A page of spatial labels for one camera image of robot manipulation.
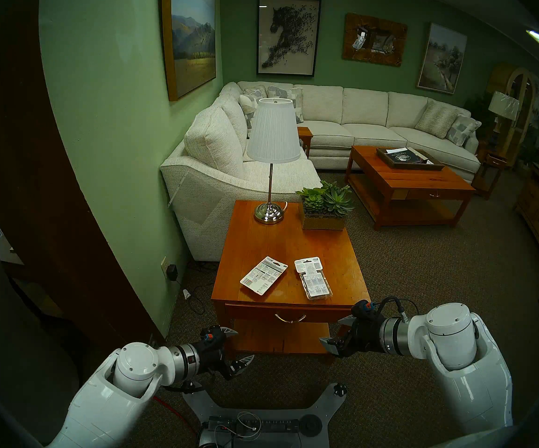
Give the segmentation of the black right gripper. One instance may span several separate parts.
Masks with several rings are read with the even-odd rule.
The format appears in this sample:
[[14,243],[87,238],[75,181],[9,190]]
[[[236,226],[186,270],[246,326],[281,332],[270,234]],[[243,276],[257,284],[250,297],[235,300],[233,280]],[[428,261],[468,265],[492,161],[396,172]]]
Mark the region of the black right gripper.
[[337,321],[340,325],[352,325],[344,337],[321,337],[320,343],[328,353],[338,358],[345,358],[357,352],[385,353],[380,329],[385,317],[378,315],[372,320],[356,319],[349,315]]

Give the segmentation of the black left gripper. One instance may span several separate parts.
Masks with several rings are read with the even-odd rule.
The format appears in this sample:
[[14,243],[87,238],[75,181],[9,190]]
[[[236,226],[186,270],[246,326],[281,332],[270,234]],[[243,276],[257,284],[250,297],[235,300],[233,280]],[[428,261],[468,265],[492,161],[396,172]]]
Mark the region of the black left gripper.
[[221,336],[201,336],[198,342],[198,374],[214,371],[219,372],[225,380],[231,380],[234,376],[244,373],[253,361],[254,355],[232,360],[230,365],[225,354],[225,342],[227,337],[236,336],[238,332],[224,326],[220,327],[220,331]]

